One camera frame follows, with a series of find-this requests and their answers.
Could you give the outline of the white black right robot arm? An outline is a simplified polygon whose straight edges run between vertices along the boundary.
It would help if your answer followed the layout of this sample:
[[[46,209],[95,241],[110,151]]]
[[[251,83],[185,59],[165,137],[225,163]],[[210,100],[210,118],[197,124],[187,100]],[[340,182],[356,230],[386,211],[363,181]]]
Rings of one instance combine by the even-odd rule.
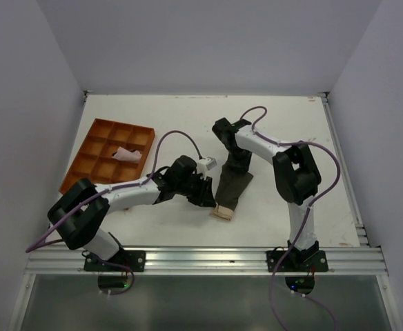
[[[232,219],[239,197],[253,179],[249,172],[251,158],[259,156],[273,166],[277,192],[288,205],[290,252],[285,261],[294,270],[305,270],[319,250],[313,211],[308,205],[322,182],[309,147],[304,143],[288,146],[267,141],[253,132],[245,119],[230,123],[222,118],[215,122],[213,133],[228,151],[228,158],[222,166],[212,215]]]

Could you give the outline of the aluminium frame rail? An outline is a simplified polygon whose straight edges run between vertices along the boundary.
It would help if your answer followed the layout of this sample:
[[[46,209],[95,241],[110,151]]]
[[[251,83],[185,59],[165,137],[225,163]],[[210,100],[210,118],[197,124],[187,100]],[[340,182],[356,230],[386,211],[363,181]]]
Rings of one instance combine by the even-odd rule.
[[[144,275],[268,276],[275,260],[268,248],[127,247]],[[85,254],[52,245],[28,257],[28,274],[83,274]],[[370,247],[324,248],[294,271],[282,265],[279,276],[314,274],[382,276],[388,273],[382,250]]]

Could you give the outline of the olive underwear with cream waistband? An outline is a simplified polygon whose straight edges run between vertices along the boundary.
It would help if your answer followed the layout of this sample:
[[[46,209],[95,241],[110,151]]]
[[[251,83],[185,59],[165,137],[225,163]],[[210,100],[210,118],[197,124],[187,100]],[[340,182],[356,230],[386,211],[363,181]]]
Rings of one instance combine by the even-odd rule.
[[[251,173],[236,170],[225,163],[215,194],[216,206],[210,212],[210,216],[222,221],[231,221],[239,198],[252,180]]]

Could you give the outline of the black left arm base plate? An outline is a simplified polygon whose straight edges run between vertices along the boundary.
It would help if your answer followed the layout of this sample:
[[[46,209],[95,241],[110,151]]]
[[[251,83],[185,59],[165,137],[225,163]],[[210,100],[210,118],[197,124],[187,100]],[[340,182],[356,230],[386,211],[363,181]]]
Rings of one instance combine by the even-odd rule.
[[[88,251],[81,255],[85,258],[83,269],[86,272],[143,272],[146,264],[144,250],[120,250],[108,261]]]

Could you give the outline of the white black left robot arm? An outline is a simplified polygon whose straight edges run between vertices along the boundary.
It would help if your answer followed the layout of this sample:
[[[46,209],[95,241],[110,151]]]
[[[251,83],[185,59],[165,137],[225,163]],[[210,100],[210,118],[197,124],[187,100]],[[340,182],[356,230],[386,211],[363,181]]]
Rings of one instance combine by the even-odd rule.
[[[118,240],[101,229],[107,214],[138,205],[156,205],[183,196],[195,206],[213,208],[216,203],[212,178],[214,158],[177,158],[171,166],[135,181],[93,184],[78,180],[54,204],[48,219],[70,250],[83,248],[88,258],[114,271],[128,265],[128,255]]]

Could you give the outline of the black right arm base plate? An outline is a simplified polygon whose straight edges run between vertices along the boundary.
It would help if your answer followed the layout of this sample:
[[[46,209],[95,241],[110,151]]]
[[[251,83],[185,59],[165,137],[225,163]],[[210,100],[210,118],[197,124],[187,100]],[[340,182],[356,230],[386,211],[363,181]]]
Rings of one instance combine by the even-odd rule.
[[[266,254],[266,265],[269,272],[273,272],[275,266],[278,264],[279,260],[284,256],[285,250],[267,250]],[[328,272],[329,266],[326,257],[326,253],[323,250],[319,250],[313,256],[307,259],[301,259],[299,257],[294,257],[293,253],[290,252],[289,255],[283,259],[280,263],[278,272]]]

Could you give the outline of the orange wooden compartment tray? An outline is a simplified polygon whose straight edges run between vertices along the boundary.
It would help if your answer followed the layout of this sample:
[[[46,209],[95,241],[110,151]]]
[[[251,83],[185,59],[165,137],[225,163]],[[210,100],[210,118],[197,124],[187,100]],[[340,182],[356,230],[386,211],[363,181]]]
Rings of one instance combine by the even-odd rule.
[[[87,178],[91,183],[114,184],[139,179],[155,139],[152,128],[128,123],[95,119],[79,151],[72,160],[60,193],[75,182]],[[139,152],[138,161],[118,161],[112,157],[119,148]]]

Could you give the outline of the pink rolled underwear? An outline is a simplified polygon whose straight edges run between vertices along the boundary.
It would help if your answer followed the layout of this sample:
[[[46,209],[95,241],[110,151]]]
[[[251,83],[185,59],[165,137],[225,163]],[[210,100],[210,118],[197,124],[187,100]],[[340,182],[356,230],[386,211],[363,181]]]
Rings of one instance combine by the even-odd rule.
[[[118,147],[117,150],[112,153],[112,158],[118,161],[127,161],[133,163],[139,163],[142,154],[138,150],[127,150],[123,147]]]

